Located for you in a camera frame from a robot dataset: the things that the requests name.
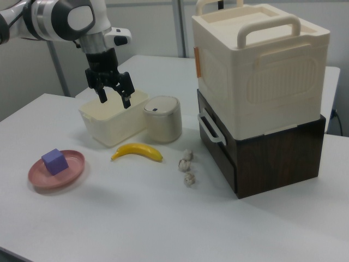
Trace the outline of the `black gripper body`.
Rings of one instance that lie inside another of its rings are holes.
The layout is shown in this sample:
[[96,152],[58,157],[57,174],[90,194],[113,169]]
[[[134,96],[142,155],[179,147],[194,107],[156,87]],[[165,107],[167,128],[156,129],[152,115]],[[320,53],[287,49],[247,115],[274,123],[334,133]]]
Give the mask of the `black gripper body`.
[[102,86],[131,90],[131,78],[128,72],[118,71],[118,59],[114,48],[94,54],[86,54],[89,68],[85,70],[89,88]]

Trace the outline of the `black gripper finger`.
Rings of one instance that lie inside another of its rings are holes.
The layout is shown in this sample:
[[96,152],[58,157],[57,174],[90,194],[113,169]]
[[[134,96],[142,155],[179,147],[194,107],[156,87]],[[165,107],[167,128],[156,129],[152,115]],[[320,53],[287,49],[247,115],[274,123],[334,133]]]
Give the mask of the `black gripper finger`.
[[118,76],[118,93],[122,98],[122,103],[125,109],[131,106],[130,98],[135,92],[133,82],[128,72],[119,74]]
[[100,102],[105,103],[107,101],[107,96],[104,90],[104,84],[102,82],[97,83],[95,91],[99,96]]

